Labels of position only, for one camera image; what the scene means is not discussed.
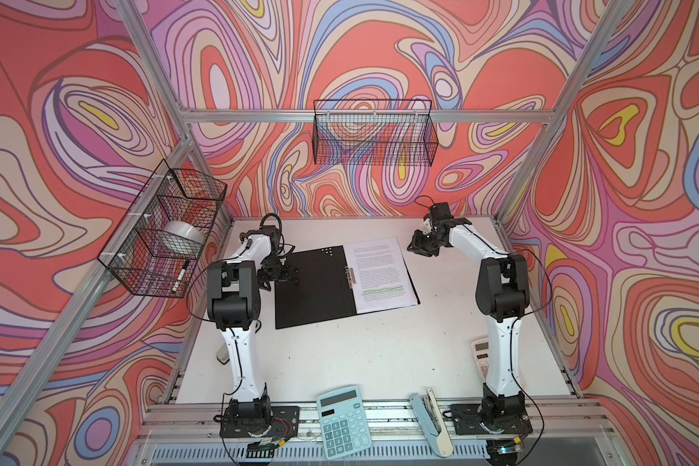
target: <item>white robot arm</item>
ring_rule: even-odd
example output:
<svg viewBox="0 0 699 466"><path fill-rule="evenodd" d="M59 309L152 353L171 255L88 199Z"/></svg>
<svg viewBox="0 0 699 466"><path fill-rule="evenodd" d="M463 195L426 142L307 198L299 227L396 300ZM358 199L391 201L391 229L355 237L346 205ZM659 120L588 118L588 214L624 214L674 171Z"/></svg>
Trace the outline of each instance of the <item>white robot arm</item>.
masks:
<svg viewBox="0 0 699 466"><path fill-rule="evenodd" d="M232 396L226 410L229 423L260 433L271 422L267 384L261 373L253 336L261 312L259 289L270 290L270 281L296 280L297 271L282 263L282 223L264 225L241 235L233 256L207 268L207 315L223 334L233 373ZM233 291L232 284L238 284Z"/></svg>
<svg viewBox="0 0 699 466"><path fill-rule="evenodd" d="M430 206L423 228L414 232L407 249L438 256L440 247L455 247L480 264L476 303L488 317L490 369L478 414L486 430L501 433L520 424L525 414L525 397L516 380L520 318L529 305L526 262L494 246L467 219L454 219L444 202Z"/></svg>

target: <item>colorful swirl pattern wall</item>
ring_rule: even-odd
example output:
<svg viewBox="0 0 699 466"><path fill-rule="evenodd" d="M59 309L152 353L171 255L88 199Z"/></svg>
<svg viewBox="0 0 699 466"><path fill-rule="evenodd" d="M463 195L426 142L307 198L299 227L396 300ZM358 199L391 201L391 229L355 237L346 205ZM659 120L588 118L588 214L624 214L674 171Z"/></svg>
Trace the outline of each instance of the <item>colorful swirl pattern wall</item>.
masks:
<svg viewBox="0 0 699 466"><path fill-rule="evenodd" d="M150 3L144 19L189 108L423 96L438 109L549 109L602 10L578 0L192 0ZM494 213L536 126L437 129L431 168L345 168L314 165L312 125L192 128L236 216L420 215L422 194L458 214Z"/></svg>
<svg viewBox="0 0 699 466"><path fill-rule="evenodd" d="M601 0L136 0L191 108L426 96L552 108ZM192 128L238 216L493 213L533 125L440 124L435 164L315 167L310 125ZM115 0L0 0L0 395L175 146ZM638 464L699 464L699 1L638 0L508 229ZM218 225L205 252L214 256ZM531 280L544 293L536 262ZM181 301L103 295L3 466L120 464L162 395Z"/></svg>
<svg viewBox="0 0 699 466"><path fill-rule="evenodd" d="M0 396L177 143L119 20L112 0L0 0ZM187 323L113 282L0 463L118 464Z"/></svg>
<svg viewBox="0 0 699 466"><path fill-rule="evenodd" d="M699 2L635 2L507 229L636 463L699 465Z"/></svg>

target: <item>light blue calculator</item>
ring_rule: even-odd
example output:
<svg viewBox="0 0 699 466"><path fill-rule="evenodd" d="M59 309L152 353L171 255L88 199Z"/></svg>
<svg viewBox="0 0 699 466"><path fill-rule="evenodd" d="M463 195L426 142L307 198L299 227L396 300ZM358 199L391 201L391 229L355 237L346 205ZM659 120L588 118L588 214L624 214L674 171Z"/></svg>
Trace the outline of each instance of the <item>light blue calculator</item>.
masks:
<svg viewBox="0 0 699 466"><path fill-rule="evenodd" d="M327 459L341 458L370 448L370 430L360 388L344 387L316 400Z"/></svg>

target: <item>wire mesh basket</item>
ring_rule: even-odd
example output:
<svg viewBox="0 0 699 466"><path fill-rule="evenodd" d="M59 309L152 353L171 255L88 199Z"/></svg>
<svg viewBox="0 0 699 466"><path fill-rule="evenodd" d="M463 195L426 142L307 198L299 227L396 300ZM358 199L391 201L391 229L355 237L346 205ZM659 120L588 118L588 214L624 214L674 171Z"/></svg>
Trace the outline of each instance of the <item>wire mesh basket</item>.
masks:
<svg viewBox="0 0 699 466"><path fill-rule="evenodd" d="M184 297L227 185L197 170L165 168L160 187L130 234L110 261L99 260L132 294ZM171 227L180 222L193 227L194 234L183 236Z"/></svg>
<svg viewBox="0 0 699 466"><path fill-rule="evenodd" d="M438 134L429 99L320 99L313 106L317 165L432 165Z"/></svg>

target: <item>stapler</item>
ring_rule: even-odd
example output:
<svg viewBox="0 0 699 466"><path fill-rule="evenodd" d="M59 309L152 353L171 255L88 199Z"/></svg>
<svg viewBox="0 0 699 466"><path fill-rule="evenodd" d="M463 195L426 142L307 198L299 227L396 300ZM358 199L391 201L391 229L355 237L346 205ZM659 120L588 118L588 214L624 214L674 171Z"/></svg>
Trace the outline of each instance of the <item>stapler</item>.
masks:
<svg viewBox="0 0 699 466"><path fill-rule="evenodd" d="M409 402L432 451L443 458L450 456L453 453L453 443L450 441L443 414L440 412L432 389L427 389L427 396L419 396L419 394L412 396Z"/></svg>

